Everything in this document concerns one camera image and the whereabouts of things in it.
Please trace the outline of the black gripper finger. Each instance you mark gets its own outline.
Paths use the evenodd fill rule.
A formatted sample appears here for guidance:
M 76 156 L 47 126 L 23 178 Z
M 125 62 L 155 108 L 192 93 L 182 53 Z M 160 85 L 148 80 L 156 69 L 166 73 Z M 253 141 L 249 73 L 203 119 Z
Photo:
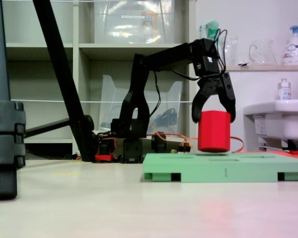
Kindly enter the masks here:
M 233 123 L 236 118 L 236 99 L 229 73 L 224 73 L 219 77 L 217 86 L 217 94 L 220 103 L 225 110 L 230 114 L 230 122 Z
M 198 123 L 201 119 L 201 111 L 205 102 L 214 94 L 214 86 L 211 81 L 199 81 L 198 85 L 200 89 L 198 90 L 196 96 L 192 102 L 192 120 L 194 123 Z

